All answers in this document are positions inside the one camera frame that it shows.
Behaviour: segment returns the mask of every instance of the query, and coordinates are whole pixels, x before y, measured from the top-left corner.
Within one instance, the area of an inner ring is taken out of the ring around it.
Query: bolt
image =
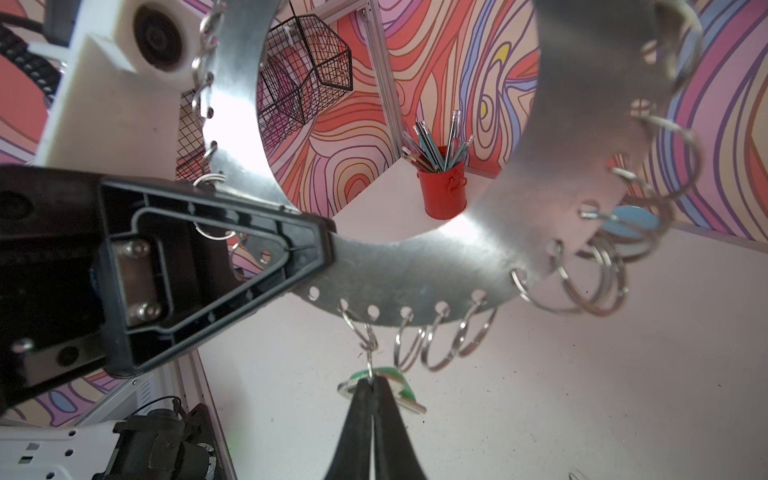
[[[120,245],[118,252],[130,258],[142,258],[149,255],[151,247],[146,240],[137,238]]]
[[[18,339],[11,345],[11,351],[16,355],[31,352],[35,348],[35,342],[29,338]]]
[[[163,312],[163,307],[157,302],[145,302],[136,309],[136,318],[148,322],[157,319]]]

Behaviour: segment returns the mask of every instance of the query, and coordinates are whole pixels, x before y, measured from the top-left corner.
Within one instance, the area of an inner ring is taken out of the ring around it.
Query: red pencil cup
[[[439,147],[445,156],[445,147]],[[464,162],[459,162],[447,172],[427,174],[418,170],[416,176],[422,184],[424,210],[427,215],[437,220],[448,220],[460,214],[467,206],[464,176]]]

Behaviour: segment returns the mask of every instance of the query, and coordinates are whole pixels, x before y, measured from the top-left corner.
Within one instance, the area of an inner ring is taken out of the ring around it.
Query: metal ring plate
[[[227,0],[210,61],[216,115],[203,133],[207,145],[217,142],[211,170],[227,175],[228,193],[295,208],[267,162],[256,114],[258,52],[272,20],[266,13],[279,1]],[[629,115],[631,102],[648,99],[660,111],[669,105],[673,79],[641,55],[662,34],[654,4],[645,0],[534,4],[536,100],[518,146],[485,194],[440,228],[407,240],[369,244],[333,235],[335,263],[294,293],[309,301],[310,287],[318,288],[311,303],[335,314],[341,298],[353,311],[376,305],[376,324],[394,327],[409,306],[413,325],[421,326],[441,300],[452,312],[466,312],[474,290],[487,293],[480,310],[510,300],[518,295],[509,281],[513,268],[525,269],[530,283],[552,273],[544,248],[550,239],[562,239],[570,256],[592,237],[599,223],[584,222],[578,207],[587,199],[615,205],[625,192],[606,162],[617,153],[636,160],[647,152],[649,132]]]

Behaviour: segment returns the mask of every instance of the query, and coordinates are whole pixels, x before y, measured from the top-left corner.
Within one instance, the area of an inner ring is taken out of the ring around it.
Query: wire mesh basket
[[[317,15],[293,16],[270,29],[264,48],[257,110],[270,153],[352,91],[352,52]]]
[[[176,180],[194,182],[198,177],[210,173],[210,167],[203,162],[205,145],[203,132],[195,122],[192,112],[194,90],[181,94],[179,101],[179,133],[176,157]]]

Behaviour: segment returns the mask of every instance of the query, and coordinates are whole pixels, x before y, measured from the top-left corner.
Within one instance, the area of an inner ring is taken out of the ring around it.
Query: white floor
[[[436,226],[401,163],[336,216],[339,232],[387,241]],[[470,197],[487,182],[470,177]],[[594,266],[569,268],[594,284]],[[403,418],[429,478],[768,478],[768,255],[672,230],[629,274],[611,318],[516,299],[472,356],[408,373],[429,412]],[[565,302],[555,278],[534,293]],[[376,333],[374,362],[389,366],[395,330]],[[349,404],[336,384],[365,367],[357,343],[289,294],[200,348],[239,480],[323,478]]]

